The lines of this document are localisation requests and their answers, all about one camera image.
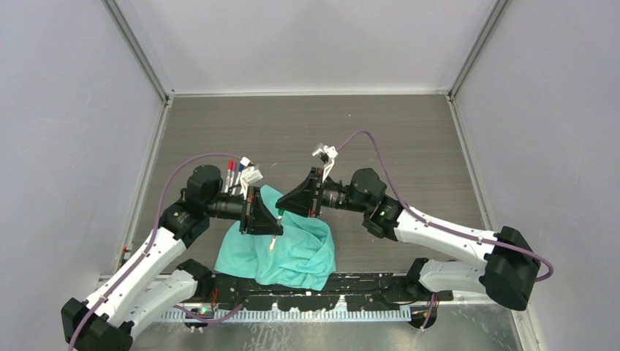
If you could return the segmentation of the yellow-tipped white pen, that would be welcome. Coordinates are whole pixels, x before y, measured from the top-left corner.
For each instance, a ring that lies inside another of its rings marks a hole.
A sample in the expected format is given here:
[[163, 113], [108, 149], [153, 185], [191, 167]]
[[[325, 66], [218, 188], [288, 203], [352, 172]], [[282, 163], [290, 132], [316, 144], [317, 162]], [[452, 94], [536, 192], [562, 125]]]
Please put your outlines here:
[[283, 227], [278, 224], [276, 226], [276, 231], [275, 233], [272, 235], [272, 239], [271, 239], [271, 243], [269, 246], [269, 251], [272, 252], [275, 249], [275, 245], [276, 245], [276, 240], [278, 237], [280, 237], [283, 234]]

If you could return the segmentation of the black-tipped white pen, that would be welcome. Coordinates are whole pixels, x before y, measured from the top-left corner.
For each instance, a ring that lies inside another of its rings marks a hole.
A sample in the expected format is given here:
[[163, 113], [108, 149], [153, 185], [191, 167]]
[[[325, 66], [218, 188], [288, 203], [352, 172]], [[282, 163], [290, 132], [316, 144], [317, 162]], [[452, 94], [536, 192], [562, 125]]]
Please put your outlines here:
[[245, 166], [243, 164], [238, 164], [237, 172], [235, 173], [233, 183], [230, 187], [230, 194], [233, 196], [242, 195], [243, 193], [243, 188], [241, 186], [241, 176], [244, 168]]

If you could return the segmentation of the magenta-tipped white pen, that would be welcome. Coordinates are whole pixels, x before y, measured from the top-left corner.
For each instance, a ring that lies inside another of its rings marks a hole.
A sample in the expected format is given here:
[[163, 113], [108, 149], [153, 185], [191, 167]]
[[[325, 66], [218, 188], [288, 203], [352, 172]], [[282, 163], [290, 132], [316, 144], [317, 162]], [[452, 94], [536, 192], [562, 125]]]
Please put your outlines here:
[[230, 192], [235, 183], [235, 174], [237, 170], [237, 162], [230, 160], [227, 175], [227, 192]]

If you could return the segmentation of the red-tipped white pen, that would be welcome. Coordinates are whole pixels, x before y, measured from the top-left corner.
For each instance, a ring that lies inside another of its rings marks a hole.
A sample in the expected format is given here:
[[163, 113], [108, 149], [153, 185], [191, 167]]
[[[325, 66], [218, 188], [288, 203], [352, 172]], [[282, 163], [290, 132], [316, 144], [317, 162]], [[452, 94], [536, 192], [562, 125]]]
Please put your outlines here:
[[235, 161], [231, 159], [228, 163], [227, 175], [224, 181], [224, 188], [223, 188], [224, 193], [229, 192], [229, 189], [233, 181], [234, 173], [235, 173]]

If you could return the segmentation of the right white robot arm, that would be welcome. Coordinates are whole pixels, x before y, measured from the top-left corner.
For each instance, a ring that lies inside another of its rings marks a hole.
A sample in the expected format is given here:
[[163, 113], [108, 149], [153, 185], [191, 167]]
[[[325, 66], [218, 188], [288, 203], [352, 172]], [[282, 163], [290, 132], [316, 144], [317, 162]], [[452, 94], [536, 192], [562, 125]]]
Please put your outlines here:
[[453, 258], [441, 262], [417, 258], [406, 290], [418, 301], [432, 293], [460, 290], [484, 293], [508, 309], [529, 304], [541, 259], [523, 235], [504, 226], [499, 232], [477, 230], [429, 216], [387, 195], [387, 185], [371, 168], [356, 170], [349, 184], [324, 177], [313, 167], [306, 179], [276, 201], [281, 211], [316, 218], [322, 208], [358, 212], [374, 236], [425, 246]]

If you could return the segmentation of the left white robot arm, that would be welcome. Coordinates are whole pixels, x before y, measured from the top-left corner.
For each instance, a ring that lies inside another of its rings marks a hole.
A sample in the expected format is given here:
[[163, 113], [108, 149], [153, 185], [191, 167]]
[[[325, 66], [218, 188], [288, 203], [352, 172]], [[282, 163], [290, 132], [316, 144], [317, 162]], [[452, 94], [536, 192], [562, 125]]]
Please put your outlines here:
[[240, 233], [280, 236], [283, 228], [262, 200], [257, 166], [247, 163], [239, 177], [241, 193], [223, 192], [220, 169], [199, 165], [177, 201], [159, 210], [151, 234], [139, 252], [83, 300], [70, 298], [61, 308], [69, 350], [129, 350], [134, 339], [174, 305], [203, 302], [215, 293], [212, 271], [186, 260], [152, 287], [151, 283], [209, 227], [212, 218], [230, 219]]

